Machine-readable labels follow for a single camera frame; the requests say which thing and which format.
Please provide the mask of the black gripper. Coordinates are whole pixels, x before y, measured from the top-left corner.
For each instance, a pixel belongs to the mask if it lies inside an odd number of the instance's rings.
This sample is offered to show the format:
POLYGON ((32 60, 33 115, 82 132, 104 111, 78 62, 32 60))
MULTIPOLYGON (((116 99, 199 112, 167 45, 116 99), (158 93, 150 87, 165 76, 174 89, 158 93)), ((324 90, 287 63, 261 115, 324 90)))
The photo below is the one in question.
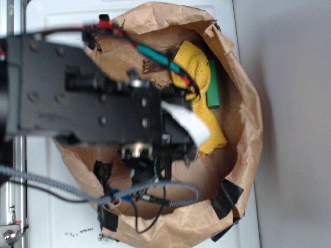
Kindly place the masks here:
POLYGON ((172 162, 187 165, 197 156, 198 147, 174 109, 193 115, 186 91, 176 86, 163 90, 149 79, 127 70, 128 83, 117 84, 120 112, 119 152, 123 163, 132 169, 133 181, 170 180, 172 162))

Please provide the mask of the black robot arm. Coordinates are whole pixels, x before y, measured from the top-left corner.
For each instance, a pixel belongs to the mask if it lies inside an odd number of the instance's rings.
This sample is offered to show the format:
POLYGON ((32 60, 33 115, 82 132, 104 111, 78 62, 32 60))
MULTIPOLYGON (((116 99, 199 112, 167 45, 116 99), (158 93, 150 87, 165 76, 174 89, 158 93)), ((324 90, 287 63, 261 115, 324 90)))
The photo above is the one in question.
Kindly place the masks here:
POLYGON ((127 73, 128 82, 111 79, 80 48, 31 35, 1 39, 1 145, 41 135, 63 146, 114 146, 129 164, 192 161, 193 135, 166 110, 192 110, 184 90, 127 73))

